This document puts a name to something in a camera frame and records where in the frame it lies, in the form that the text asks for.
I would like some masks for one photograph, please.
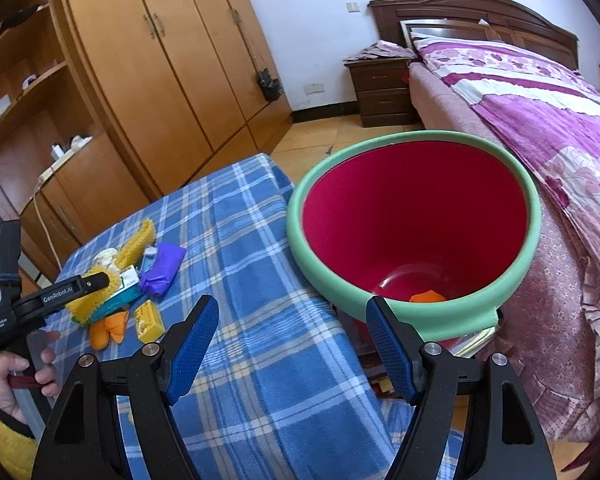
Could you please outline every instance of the bowl rim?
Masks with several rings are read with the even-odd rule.
[[[484,152],[495,156],[500,162],[505,164],[520,183],[520,187],[525,197],[528,212],[525,238],[522,247],[520,247],[518,254],[509,267],[507,267],[507,269],[489,285],[484,286],[467,296],[456,298],[454,300],[427,303],[427,308],[422,308],[421,303],[411,303],[409,301],[392,300],[389,298],[387,299],[387,303],[389,303],[399,320],[413,324],[423,337],[424,332],[430,334],[430,339],[433,340],[478,332],[478,330],[495,326],[498,319],[496,309],[508,299],[510,294],[518,287],[526,275],[531,260],[536,252],[541,229],[541,205],[538,190],[536,189],[529,172],[515,156],[490,140],[461,132],[420,130],[414,132],[400,132],[364,140],[363,142],[359,142],[344,148],[339,152],[333,153],[333,155],[328,156],[325,160],[321,161],[308,171],[298,183],[298,186],[295,188],[289,201],[286,227],[293,256],[309,282],[311,282],[325,297],[327,295],[320,291],[320,288],[333,290],[333,296],[353,297],[356,302],[363,301],[363,303],[366,304],[366,300],[371,298],[373,294],[341,278],[327,267],[311,249],[304,236],[304,229],[302,228],[302,210],[304,202],[318,179],[320,179],[327,171],[341,164],[345,160],[359,155],[360,153],[368,152],[369,150],[374,150],[383,146],[402,142],[413,142],[416,140],[459,142],[483,150]],[[506,294],[505,297],[503,297],[502,294],[503,289],[510,290],[510,293]],[[488,303],[493,303],[495,306],[491,306],[489,309],[478,307],[472,308],[472,304],[482,305]],[[359,309],[350,309],[347,308],[347,305],[336,306],[347,312],[350,316],[362,321],[365,320],[364,313],[360,312]],[[444,315],[449,322],[456,323],[458,325],[457,329],[453,329],[449,326],[446,328],[441,326],[438,329],[426,327],[433,318],[437,318],[438,322],[440,322],[441,315]]]

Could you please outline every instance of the wooden floor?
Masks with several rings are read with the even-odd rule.
[[[380,128],[363,128],[357,115],[320,119],[307,123],[294,124],[271,155],[273,160],[297,184],[304,174],[318,162],[347,146],[362,140],[372,139],[387,134],[422,130],[421,123],[408,126],[382,126]],[[459,400],[454,412],[453,427],[464,429],[466,419],[466,403]],[[555,469],[558,480],[574,480],[584,468],[567,473],[560,470],[569,464],[586,447],[586,444],[574,444],[561,440],[551,442]]]

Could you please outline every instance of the blue gripper pad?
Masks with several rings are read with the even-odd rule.
[[[193,319],[193,326],[188,334],[175,334],[176,336],[184,336],[184,341],[181,342],[179,350],[171,359],[171,380],[164,393],[170,406],[173,406],[181,396],[191,389],[193,379],[196,378],[200,368],[200,363],[209,348],[211,338],[216,332],[219,319],[216,299],[211,296],[203,296],[187,316],[187,319],[182,323],[176,323],[169,332],[178,325],[188,324],[187,322],[190,322],[191,319]],[[168,339],[169,332],[163,338],[163,343],[165,343],[165,339]]]
[[[398,338],[373,299],[366,304],[366,326],[374,340],[394,390],[411,404],[419,396],[413,384],[411,361],[402,350]]]

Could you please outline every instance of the purple package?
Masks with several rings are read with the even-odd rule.
[[[178,272],[186,252],[186,249],[177,245],[159,243],[153,266],[140,276],[140,290],[148,296],[163,295]]]

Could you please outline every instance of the drawer handle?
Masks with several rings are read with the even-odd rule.
[[[59,205],[57,205],[56,207],[58,208],[58,213],[62,217],[62,220],[64,221],[64,223],[66,224],[66,226],[69,228],[69,231],[71,231],[76,237],[78,237],[78,229],[76,229],[75,225],[73,225],[71,223],[71,221],[69,220],[69,217],[68,217],[67,213],[65,213],[64,209],[62,209],[62,207],[60,207]]]
[[[157,12],[154,12],[154,20],[155,20],[155,23],[158,24],[158,29],[160,30],[160,35],[162,37],[165,37],[167,35],[167,33],[164,30],[164,25],[162,24],[162,20],[160,19],[160,16],[158,16]]]
[[[151,22],[151,19],[146,14],[143,14],[142,18],[146,23],[146,28],[149,29],[149,34],[151,35],[152,40],[155,39],[155,28],[154,24]]]

